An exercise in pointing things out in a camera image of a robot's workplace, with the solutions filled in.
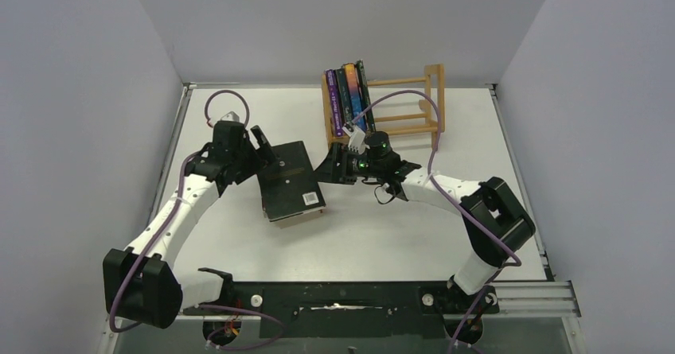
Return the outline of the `black Moon and Sixpence book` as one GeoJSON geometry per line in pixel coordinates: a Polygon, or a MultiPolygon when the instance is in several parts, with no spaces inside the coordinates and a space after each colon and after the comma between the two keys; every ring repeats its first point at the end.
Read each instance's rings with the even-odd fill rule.
{"type": "Polygon", "coordinates": [[[272,147],[278,161],[257,174],[264,215],[271,222],[289,219],[326,206],[304,142],[272,147]]]}

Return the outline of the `Jane Eyre book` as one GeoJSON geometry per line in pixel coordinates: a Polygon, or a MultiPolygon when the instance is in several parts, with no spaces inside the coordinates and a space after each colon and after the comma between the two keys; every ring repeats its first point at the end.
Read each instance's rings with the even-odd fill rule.
{"type": "Polygon", "coordinates": [[[364,110],[362,104],[361,91],[357,78],[356,66],[354,63],[347,63],[343,65],[345,70],[345,80],[349,95],[349,104],[352,109],[353,123],[359,126],[363,131],[367,130],[365,117],[362,115],[359,119],[357,116],[364,110]]]}

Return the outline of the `Little Women book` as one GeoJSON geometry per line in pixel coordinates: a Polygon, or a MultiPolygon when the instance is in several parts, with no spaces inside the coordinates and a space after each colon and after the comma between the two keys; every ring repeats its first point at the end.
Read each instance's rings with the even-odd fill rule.
{"type": "Polygon", "coordinates": [[[353,121],[353,106],[344,66],[336,70],[336,77],[341,100],[343,120],[345,123],[351,123],[353,121]]]}

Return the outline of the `dark green book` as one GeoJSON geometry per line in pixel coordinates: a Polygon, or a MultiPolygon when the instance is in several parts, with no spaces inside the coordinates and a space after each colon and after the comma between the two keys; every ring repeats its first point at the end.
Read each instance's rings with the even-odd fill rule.
{"type": "MultiPolygon", "coordinates": [[[[361,108],[364,110],[371,106],[371,97],[365,75],[365,66],[363,60],[357,60],[355,62],[355,69],[361,95],[361,108]]],[[[377,130],[372,110],[368,110],[362,118],[365,120],[368,132],[375,132],[377,130]]]]}

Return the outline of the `purple comic book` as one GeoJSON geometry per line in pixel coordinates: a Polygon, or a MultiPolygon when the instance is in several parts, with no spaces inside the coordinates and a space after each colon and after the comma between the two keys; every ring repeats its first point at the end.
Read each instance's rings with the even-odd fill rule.
{"type": "Polygon", "coordinates": [[[342,129],[340,95],[335,71],[333,69],[326,70],[325,77],[328,88],[331,121],[333,124],[334,135],[336,137],[342,137],[344,135],[344,131],[342,129]]]}

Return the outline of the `wooden book rack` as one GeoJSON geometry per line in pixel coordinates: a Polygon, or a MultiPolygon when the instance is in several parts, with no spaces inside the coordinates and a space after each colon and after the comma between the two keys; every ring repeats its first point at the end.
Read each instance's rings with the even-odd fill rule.
{"type": "MultiPolygon", "coordinates": [[[[377,104],[373,109],[376,131],[391,136],[428,134],[433,142],[445,131],[445,66],[428,64],[422,76],[390,80],[367,80],[371,105],[379,95],[401,90],[403,93],[377,104]]],[[[349,136],[334,135],[325,72],[322,73],[322,105],[326,141],[348,142],[349,136]]]]}

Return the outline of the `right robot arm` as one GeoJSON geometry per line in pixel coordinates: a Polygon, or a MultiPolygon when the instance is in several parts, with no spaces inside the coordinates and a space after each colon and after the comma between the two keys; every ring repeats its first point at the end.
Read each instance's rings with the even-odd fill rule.
{"type": "Polygon", "coordinates": [[[361,146],[334,142],[315,169],[318,181],[353,185],[373,179],[403,201],[429,204],[462,217],[470,241],[467,260],[450,278],[447,299],[466,312],[479,301],[479,290],[506,266],[517,266],[516,253],[536,232],[536,225],[500,177],[466,181],[433,173],[396,153],[385,132],[365,137],[361,146]]]}

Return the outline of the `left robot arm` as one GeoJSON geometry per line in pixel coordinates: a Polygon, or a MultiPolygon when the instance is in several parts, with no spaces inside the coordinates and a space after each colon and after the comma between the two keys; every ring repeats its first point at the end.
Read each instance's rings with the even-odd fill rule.
{"type": "Polygon", "coordinates": [[[178,186],[150,224],[126,248],[111,249],[103,259],[103,281],[109,326],[117,318],[132,326],[165,329],[184,309],[216,301],[232,276],[200,268],[178,276],[174,264],[200,218],[230,185],[239,185],[276,163],[277,157],[259,126],[221,120],[210,142],[188,155],[178,173],[178,186]]]}

